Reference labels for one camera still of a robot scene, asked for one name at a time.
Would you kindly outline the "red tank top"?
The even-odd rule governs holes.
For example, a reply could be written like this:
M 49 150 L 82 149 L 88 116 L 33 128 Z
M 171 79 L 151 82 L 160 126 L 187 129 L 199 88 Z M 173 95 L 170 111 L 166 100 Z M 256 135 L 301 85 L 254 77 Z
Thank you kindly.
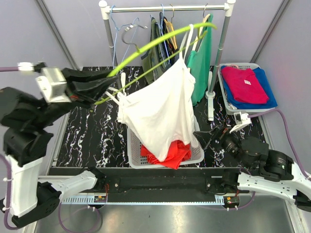
M 191 158 L 190 144 L 185 145 L 182 141 L 173 141 L 169 147 L 166 159 L 159 161 L 144 146 L 141 146 L 140 155 L 147 158 L 148 163 L 153 165 L 161 165 L 172 169 L 178 169 L 181 162 Z

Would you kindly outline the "white camisole top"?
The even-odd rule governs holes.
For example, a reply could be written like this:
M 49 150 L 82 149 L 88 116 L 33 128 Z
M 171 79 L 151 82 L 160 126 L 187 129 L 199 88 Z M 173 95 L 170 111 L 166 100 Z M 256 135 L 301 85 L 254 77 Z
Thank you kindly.
M 118 105 L 118 122 L 125 124 L 158 161 L 166 160 L 173 141 L 198 147 L 194 136 L 191 96 L 195 78 L 190 74 L 184 53 L 188 51 L 194 27 L 185 33 L 177 61 L 147 87 L 130 95 L 107 95 Z

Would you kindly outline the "light blue wire hanger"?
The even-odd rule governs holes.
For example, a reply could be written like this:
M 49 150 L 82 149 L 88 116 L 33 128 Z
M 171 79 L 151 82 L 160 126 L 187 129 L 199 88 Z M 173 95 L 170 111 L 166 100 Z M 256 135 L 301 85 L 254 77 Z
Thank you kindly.
M 136 17 L 133 22 L 131 23 L 128 23 L 128 24 L 123 24 L 121 26 L 118 26 L 117 23 L 115 22 L 114 18 L 113 18 L 113 15 L 114 15 L 114 8 L 116 6 L 115 5 L 112 5 L 111 8 L 110 8 L 110 13 L 109 13 L 109 16 L 110 16 L 110 19 L 112 20 L 113 24 L 114 24 L 114 28 L 115 28 L 115 38 L 113 40 L 113 56 L 112 56 L 112 59 L 113 59 L 113 68 L 116 68 L 119 63 L 117 61 L 117 47 L 118 45 L 120 45 L 120 43 L 122 42 L 122 33 L 125 32 L 125 29 L 127 27 L 129 27 L 130 25 L 138 25 L 140 23 L 140 19 L 139 17 Z M 132 50 L 135 52 L 137 50 L 136 46 L 133 44 L 133 40 L 135 39 L 136 37 L 136 34 L 137 34 L 137 28 L 134 29 L 134 31 L 132 32 L 132 35 L 131 35 L 131 40 L 130 40 L 130 44 L 127 44 L 127 49 L 123 55 L 123 58 L 121 60 L 121 63 L 127 59 L 127 53 L 128 51 L 130 50 L 130 48 L 132 48 Z

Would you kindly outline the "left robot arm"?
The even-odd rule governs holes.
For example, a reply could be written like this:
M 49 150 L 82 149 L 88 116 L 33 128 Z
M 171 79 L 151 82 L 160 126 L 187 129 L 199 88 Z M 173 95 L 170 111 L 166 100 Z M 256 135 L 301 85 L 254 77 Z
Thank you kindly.
M 37 72 L 42 98 L 6 87 L 0 91 L 0 123 L 7 127 L 1 159 L 7 168 L 6 195 L 0 209 L 10 230 L 23 228 L 50 215 L 59 204 L 82 191 L 100 192 L 106 176 L 94 167 L 60 182 L 40 182 L 40 167 L 53 134 L 46 131 L 76 107 L 91 109 L 118 79 L 109 70 L 24 68 Z

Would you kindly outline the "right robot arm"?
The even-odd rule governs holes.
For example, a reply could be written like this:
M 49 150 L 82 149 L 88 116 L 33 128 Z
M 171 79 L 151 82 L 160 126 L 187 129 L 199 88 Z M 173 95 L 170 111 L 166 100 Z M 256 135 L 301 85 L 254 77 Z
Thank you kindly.
M 310 212 L 311 182 L 286 154 L 270 149 L 267 143 L 252 136 L 239 139 L 231 128 L 195 131 L 194 136 L 202 149 L 223 150 L 242 164 L 236 170 L 223 172 L 221 180 L 216 182 L 216 191 L 225 194 L 238 194 L 243 190 L 266 193 Z

